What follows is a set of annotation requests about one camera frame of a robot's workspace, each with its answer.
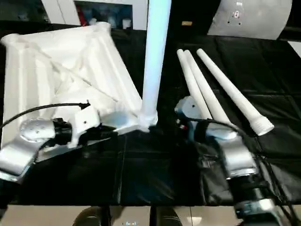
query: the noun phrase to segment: white cabinet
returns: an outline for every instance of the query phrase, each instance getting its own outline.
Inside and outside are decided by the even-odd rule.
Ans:
[[[148,0],[57,0],[66,24],[106,21],[116,28],[146,30]]]
[[[56,0],[40,0],[42,1],[50,23],[65,24],[63,14]]]

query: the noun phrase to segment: black tablecloth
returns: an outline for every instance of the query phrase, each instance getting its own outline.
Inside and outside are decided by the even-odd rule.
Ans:
[[[32,33],[63,27],[66,26],[0,23],[0,37],[12,32]],[[146,32],[113,30],[112,37],[141,95]],[[289,200],[301,203],[301,59],[282,41],[184,35],[170,36],[167,40],[157,127],[148,134],[134,131],[37,164],[25,180],[16,203],[231,205],[215,151],[206,145],[198,149],[186,145],[178,136],[174,107],[189,95],[176,56],[178,48],[192,52],[230,120],[251,137],[252,151],[264,158],[266,179],[271,181],[275,175]],[[255,136],[246,118],[196,55],[198,48],[203,48],[272,121],[274,130]],[[2,46],[2,95],[4,70]],[[275,193],[283,200],[277,190]]]

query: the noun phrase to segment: black cable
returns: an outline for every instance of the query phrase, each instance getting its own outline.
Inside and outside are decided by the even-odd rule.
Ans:
[[[89,103],[86,103],[86,104],[83,104],[83,103],[62,103],[62,104],[51,104],[51,105],[43,105],[43,106],[33,107],[31,109],[28,109],[24,112],[21,112],[21,113],[15,115],[14,117],[6,120],[2,125],[0,125],[0,129],[2,129],[7,124],[11,123],[12,121],[16,120],[17,118],[19,118],[19,117],[21,117],[25,114],[28,114],[30,112],[38,111],[38,110],[45,109],[45,108],[63,107],[63,106],[79,106],[81,109],[84,109],[84,108],[90,106],[90,104]]]
[[[185,116],[184,119],[188,120],[188,121],[212,122],[212,123],[216,123],[216,124],[219,124],[219,125],[223,125],[223,126],[226,126],[226,127],[230,128],[230,129],[234,130],[235,132],[237,132],[243,138],[245,138],[245,139],[249,138],[249,136],[242,129],[238,128],[237,126],[225,123],[225,122],[216,121],[216,120],[212,120],[212,119],[193,119],[193,118],[188,118],[186,116]],[[271,176],[272,182],[275,183],[276,188],[280,192],[281,197],[284,198],[285,204],[288,206],[288,208],[290,210],[290,213],[283,207],[282,201],[279,199],[279,197],[276,196],[275,194],[273,194],[273,192],[271,191],[271,189],[268,188],[270,195],[273,196],[275,199],[277,199],[279,201],[279,206],[280,206],[281,210],[283,211],[283,213],[285,214],[285,216],[288,218],[288,220],[291,222],[291,224],[293,226],[298,225],[298,222],[301,222],[301,220],[297,217],[297,214],[296,214],[296,212],[295,212],[295,210],[294,210],[291,202],[288,200],[285,192],[283,191],[283,188],[281,187],[281,184],[280,184],[278,178],[276,177],[273,169],[271,168],[271,166],[269,166],[266,163],[265,159],[262,158],[262,156],[258,155],[258,157],[262,160],[263,164],[265,164],[265,166],[266,166],[266,168],[267,168],[267,170],[268,170],[268,172],[269,172],[269,174]]]

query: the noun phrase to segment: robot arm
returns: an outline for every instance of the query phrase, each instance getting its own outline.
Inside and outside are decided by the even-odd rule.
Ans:
[[[254,158],[243,138],[230,127],[214,122],[198,123],[194,133],[195,142],[205,134],[214,141],[222,160],[229,189],[233,196],[237,218],[244,224],[265,223],[283,225],[283,221],[261,178]]]
[[[92,106],[76,113],[69,122],[41,118],[24,121],[16,137],[0,150],[0,219],[36,162],[41,148],[49,144],[74,149],[85,134],[89,140],[102,140],[115,134],[114,129],[101,124],[98,112]]]

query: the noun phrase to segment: white cylindrical rod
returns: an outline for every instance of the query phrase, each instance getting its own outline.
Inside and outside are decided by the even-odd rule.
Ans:
[[[189,50],[184,54],[213,119],[231,123]]]
[[[195,100],[199,110],[200,110],[200,115],[202,119],[212,119],[211,114],[209,112],[209,109],[206,105],[206,102],[203,98],[203,95],[201,91],[198,88],[197,81],[195,80],[191,68],[189,67],[187,58],[183,52],[182,49],[179,49],[177,51],[177,55],[185,76],[185,80],[187,83],[188,90],[190,92],[190,95],[193,97]]]
[[[213,74],[219,84],[227,92],[236,106],[241,110],[244,116],[249,120],[252,129],[258,136],[264,135],[274,128],[274,125],[261,115],[256,108],[245,98],[245,96],[233,85],[227,76],[219,69],[210,57],[199,49],[198,56],[202,59],[209,71]]]
[[[150,0],[146,39],[142,107],[139,123],[148,128],[158,121],[157,101],[165,52],[171,0]]]

